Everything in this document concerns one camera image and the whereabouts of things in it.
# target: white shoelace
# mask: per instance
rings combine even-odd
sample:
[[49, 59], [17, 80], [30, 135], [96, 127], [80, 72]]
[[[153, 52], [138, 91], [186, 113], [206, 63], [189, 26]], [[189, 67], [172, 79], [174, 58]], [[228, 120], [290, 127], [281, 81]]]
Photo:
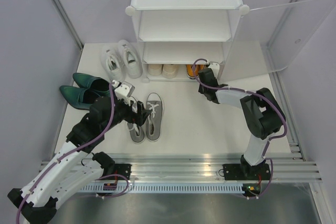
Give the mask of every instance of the white shoelace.
[[152, 111], [152, 112], [151, 112], [151, 115], [148, 117], [148, 122], [149, 122], [149, 124], [152, 124], [152, 120], [151, 120], [151, 118], [154, 118], [154, 117], [155, 117], [155, 113], [156, 113], [155, 108], [158, 107], [159, 104], [152, 104], [152, 103], [150, 103], [150, 102], [147, 102], [147, 105], [150, 106], [149, 110]]
[[[137, 113], [137, 111], [138, 111], [137, 108], [136, 108], [135, 106], [132, 106], [132, 110], [133, 110], [135, 113]], [[140, 130], [139, 130], [138, 126], [137, 126], [135, 123], [133, 123], [132, 128], [128, 128], [128, 123], [126, 124], [126, 127], [127, 127], [127, 129], [128, 129], [129, 131], [133, 131], [133, 130], [135, 130], [136, 135], [137, 135], [137, 136], [140, 136]]]

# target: stainless steel surface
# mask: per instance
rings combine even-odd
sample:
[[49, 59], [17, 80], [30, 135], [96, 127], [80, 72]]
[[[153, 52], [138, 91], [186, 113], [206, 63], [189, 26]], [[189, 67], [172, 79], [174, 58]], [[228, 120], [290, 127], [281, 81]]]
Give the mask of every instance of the stainless steel surface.
[[128, 194], [114, 199], [75, 198], [51, 224], [298, 224], [321, 223], [309, 187], [272, 185], [259, 200], [218, 194]]
[[[218, 171], [226, 163], [240, 163], [239, 159], [223, 158], [118, 158], [110, 156], [116, 163], [132, 164], [131, 181], [136, 183], [218, 183], [223, 177]], [[274, 158], [272, 183], [319, 183], [321, 176], [315, 162], [301, 159]], [[69, 175], [82, 166], [79, 163]]]

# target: shoe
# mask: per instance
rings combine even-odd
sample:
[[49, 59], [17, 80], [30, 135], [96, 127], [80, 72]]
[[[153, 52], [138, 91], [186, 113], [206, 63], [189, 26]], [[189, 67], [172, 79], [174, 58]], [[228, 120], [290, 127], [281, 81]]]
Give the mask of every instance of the shoe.
[[128, 75], [132, 78], [138, 78], [142, 75], [142, 65], [136, 49], [126, 40], [118, 42], [118, 51], [124, 61]]
[[80, 88], [90, 89], [102, 97], [110, 97], [109, 82], [86, 73], [74, 73], [72, 78]]
[[163, 102], [157, 93], [149, 94], [146, 107], [151, 111], [146, 121], [146, 134], [151, 142], [159, 140], [161, 135], [161, 121], [163, 115]]
[[[137, 101], [134, 99], [132, 105], [132, 110], [137, 113]], [[130, 131], [132, 141], [135, 144], [140, 144], [145, 140], [145, 133], [143, 132], [142, 127], [136, 125], [135, 123], [127, 123], [127, 129]]]
[[90, 109], [90, 106], [100, 97], [99, 94], [92, 90], [73, 86], [61, 86], [59, 90], [65, 100], [67, 100], [72, 107], [79, 110]]
[[[198, 71], [200, 70], [200, 65], [196, 65], [195, 74], [198, 76]], [[193, 65], [187, 65], [187, 76], [189, 79], [194, 80]]]
[[126, 72], [123, 69], [124, 62], [117, 55], [113, 47], [103, 47], [100, 55], [100, 63], [109, 76], [110, 81], [116, 80], [123, 82], [125, 80]]
[[173, 79], [179, 72], [179, 66], [177, 64], [165, 64], [162, 69], [162, 76], [167, 79]]
[[162, 73], [162, 64], [149, 64], [147, 72], [151, 76], [159, 76]]

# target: gray sneaker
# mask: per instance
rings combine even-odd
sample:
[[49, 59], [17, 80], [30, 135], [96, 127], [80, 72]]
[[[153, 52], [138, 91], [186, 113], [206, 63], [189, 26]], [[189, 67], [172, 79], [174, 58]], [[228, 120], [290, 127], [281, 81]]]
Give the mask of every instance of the gray sneaker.
[[146, 101], [146, 108], [151, 111], [146, 121], [146, 134], [148, 140], [155, 142], [161, 134], [161, 121], [163, 115], [163, 103], [157, 93], [149, 94]]
[[[135, 102], [132, 106], [132, 110], [136, 113], [137, 112], [137, 102]], [[145, 139], [145, 133], [142, 130], [142, 127], [139, 127], [135, 123], [127, 123], [127, 128], [130, 131], [132, 141], [135, 144], [140, 144]]]

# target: green high heel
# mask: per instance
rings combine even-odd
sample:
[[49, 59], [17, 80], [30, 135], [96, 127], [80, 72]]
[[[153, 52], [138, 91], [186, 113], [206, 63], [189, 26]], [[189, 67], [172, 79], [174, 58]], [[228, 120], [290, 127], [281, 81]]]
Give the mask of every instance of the green high heel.
[[102, 97], [110, 97], [109, 82], [86, 73], [74, 73], [72, 75], [75, 83], [81, 88], [90, 89]]
[[75, 109], [88, 110], [100, 95], [93, 90], [76, 88], [73, 86], [59, 87], [61, 94]]

